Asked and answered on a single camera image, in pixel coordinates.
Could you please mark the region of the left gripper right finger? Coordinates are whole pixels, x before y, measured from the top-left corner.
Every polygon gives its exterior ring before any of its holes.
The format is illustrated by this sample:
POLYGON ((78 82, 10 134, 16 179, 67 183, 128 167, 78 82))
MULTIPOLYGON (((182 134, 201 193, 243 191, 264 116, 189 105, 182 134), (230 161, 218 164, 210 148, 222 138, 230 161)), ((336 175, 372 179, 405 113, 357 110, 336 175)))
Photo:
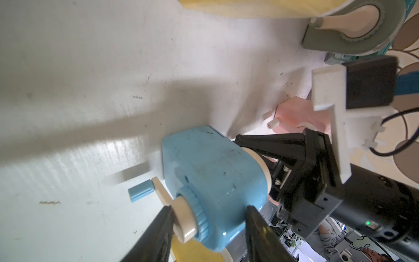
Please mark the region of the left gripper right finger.
POLYGON ((246 244, 250 262, 295 262, 254 206, 246 208, 246 244))

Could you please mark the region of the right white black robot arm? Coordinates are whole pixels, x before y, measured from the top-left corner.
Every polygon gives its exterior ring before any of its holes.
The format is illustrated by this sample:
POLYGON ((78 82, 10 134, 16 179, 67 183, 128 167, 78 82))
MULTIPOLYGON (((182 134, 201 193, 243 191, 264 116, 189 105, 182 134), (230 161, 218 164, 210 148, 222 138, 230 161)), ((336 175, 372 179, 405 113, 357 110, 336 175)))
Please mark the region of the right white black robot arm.
POLYGON ((334 218, 411 262, 419 259, 419 191, 351 165, 342 182, 330 138, 302 133, 238 135, 235 144, 261 156, 271 174, 277 217, 301 237, 334 218))

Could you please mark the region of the blue pencil sharpener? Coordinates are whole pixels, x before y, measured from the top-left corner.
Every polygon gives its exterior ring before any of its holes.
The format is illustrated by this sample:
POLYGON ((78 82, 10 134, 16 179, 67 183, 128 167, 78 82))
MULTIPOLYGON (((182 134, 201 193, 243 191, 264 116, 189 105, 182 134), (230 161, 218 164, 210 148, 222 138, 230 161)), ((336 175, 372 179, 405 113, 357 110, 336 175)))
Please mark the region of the blue pencil sharpener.
POLYGON ((272 188, 263 159, 211 126, 166 136, 162 154, 165 185, 138 184, 128 191, 131 201, 157 193, 178 216, 179 240, 194 239, 213 252, 244 230, 247 207, 261 210, 272 188))

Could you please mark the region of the yellow sharpener top row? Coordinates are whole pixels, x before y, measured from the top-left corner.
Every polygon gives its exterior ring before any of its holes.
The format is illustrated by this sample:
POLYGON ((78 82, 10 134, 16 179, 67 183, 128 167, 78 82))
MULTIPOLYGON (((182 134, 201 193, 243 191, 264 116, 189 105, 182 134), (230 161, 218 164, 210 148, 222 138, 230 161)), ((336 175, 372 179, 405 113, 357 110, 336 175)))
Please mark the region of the yellow sharpener top row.
POLYGON ((181 0, 184 8, 237 19, 306 18, 331 14, 345 0, 181 0))

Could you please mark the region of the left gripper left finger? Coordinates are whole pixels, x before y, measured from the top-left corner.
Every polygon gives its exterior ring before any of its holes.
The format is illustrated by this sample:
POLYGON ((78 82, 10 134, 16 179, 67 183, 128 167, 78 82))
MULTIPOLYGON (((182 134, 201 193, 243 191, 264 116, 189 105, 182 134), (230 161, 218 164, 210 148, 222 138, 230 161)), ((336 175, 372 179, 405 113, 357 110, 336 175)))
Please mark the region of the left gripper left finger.
POLYGON ((174 225, 174 211, 164 206, 122 262, 168 262, 174 225))

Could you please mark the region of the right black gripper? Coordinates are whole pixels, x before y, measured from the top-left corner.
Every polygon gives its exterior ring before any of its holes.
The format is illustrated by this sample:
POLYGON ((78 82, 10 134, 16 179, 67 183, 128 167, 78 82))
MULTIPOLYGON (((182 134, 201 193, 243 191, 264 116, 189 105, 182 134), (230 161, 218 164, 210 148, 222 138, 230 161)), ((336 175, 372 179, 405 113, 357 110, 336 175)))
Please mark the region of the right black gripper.
POLYGON ((327 134, 303 133, 237 135, 234 143, 280 160, 289 171, 277 196, 277 217, 306 238, 329 216, 344 197, 343 185, 327 134))

